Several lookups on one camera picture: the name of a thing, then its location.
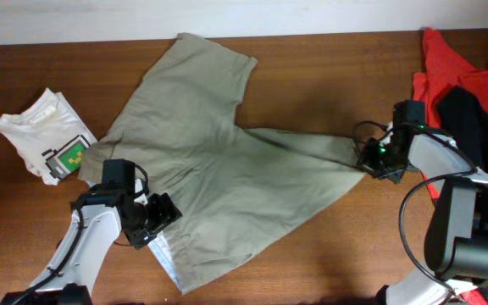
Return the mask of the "khaki shorts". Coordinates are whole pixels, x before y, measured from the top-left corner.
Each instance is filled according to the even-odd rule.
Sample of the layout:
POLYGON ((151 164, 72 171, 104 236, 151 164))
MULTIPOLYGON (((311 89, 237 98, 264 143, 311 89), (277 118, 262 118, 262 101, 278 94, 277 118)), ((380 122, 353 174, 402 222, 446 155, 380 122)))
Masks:
POLYGON ((363 178, 346 137, 236 125, 256 62, 179 34, 81 161, 79 177, 98 183, 105 160, 130 160, 152 191, 169 194, 181 217, 151 249, 184 293, 247 263, 363 178))

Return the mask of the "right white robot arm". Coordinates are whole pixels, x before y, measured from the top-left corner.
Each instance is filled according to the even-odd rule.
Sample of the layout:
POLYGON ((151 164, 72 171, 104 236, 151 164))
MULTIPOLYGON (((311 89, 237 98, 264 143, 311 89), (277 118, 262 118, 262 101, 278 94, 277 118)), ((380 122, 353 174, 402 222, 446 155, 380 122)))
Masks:
POLYGON ((409 167, 424 181, 408 191, 398 212, 402 245, 414 265, 403 280, 382 287, 378 304, 447 304, 466 291, 488 286, 488 174, 443 130, 402 123, 380 139, 368 139, 358 163, 376 179, 398 182, 409 167), (440 196, 419 261, 405 232, 405 213, 415 193, 433 186, 440 196))

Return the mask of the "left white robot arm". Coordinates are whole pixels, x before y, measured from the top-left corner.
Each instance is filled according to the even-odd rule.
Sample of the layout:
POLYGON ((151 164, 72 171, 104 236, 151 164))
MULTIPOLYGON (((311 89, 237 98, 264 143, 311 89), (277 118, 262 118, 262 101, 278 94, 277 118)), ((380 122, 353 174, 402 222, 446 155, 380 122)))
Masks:
POLYGON ((125 190, 88 191, 71 203, 69 229, 52 259, 24 291, 1 304, 91 304, 91 293, 109 248, 121 234, 139 250, 181 217, 169 195, 142 204, 125 190))

